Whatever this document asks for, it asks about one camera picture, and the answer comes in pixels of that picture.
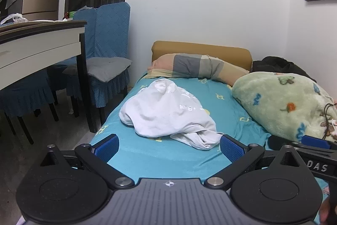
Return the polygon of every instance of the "floor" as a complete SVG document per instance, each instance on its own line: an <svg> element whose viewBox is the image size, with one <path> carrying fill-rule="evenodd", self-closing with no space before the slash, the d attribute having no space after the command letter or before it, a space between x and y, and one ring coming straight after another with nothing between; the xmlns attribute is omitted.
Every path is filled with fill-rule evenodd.
<svg viewBox="0 0 337 225"><path fill-rule="evenodd" d="M105 108L108 115L123 99L118 94L110 100ZM71 150L75 146L90 142L93 133L89 131L84 108L79 102L80 116L75 118L69 113L65 90L58 93L59 104L55 106L59 121L53 120L47 106L41 109L36 118L33 113L23 117L26 126L34 140L30 145L16 118L12 119L16 130L14 136L7 121L0 120L0 224L15 225L21 213L16 205L15 192L20 181L34 162L41 148L48 144L56 144L60 150ZM100 127L98 112L95 113L97 127Z"/></svg>

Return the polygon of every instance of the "hand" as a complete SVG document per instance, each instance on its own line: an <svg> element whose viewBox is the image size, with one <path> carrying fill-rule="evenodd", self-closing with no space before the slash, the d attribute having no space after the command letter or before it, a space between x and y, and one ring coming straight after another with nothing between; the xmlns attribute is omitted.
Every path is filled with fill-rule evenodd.
<svg viewBox="0 0 337 225"><path fill-rule="evenodd" d="M329 212L330 212L330 201L329 196L326 198L326 200L323 201L319 214L320 214L320 223L321 225L327 225L326 219L328 218Z"/></svg>

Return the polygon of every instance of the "headboard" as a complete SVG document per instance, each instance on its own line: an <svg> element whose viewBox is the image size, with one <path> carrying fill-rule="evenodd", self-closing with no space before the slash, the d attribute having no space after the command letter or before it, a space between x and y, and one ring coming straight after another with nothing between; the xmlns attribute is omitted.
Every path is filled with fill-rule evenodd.
<svg viewBox="0 0 337 225"><path fill-rule="evenodd" d="M152 61L164 54L178 53L207 54L248 71L252 65L250 52L243 48L160 40L154 42L152 45Z"/></svg>

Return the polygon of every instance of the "cord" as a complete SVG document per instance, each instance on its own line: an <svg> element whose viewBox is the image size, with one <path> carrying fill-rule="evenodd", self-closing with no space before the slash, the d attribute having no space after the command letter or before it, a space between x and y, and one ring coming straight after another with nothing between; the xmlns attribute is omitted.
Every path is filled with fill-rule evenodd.
<svg viewBox="0 0 337 225"><path fill-rule="evenodd" d="M326 129L324 131L324 136L323 136L323 139L326 138L326 135L328 134L328 130L329 130L329 120L328 120L328 117L327 117L327 113L328 113L328 109L331 107L331 106L336 106L337 103L335 104L331 104L331 103L328 103L327 105L325 105L324 107L324 116L325 116L325 121L326 121Z"/></svg>

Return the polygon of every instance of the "white garment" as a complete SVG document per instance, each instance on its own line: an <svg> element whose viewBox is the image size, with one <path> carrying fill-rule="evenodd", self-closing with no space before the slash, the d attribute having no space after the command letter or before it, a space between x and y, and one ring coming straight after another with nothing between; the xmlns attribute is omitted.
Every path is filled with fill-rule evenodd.
<svg viewBox="0 0 337 225"><path fill-rule="evenodd" d="M143 137L170 136L196 149L219 144L214 120L199 100L174 82L161 78L141 89L122 106L121 121Z"/></svg>

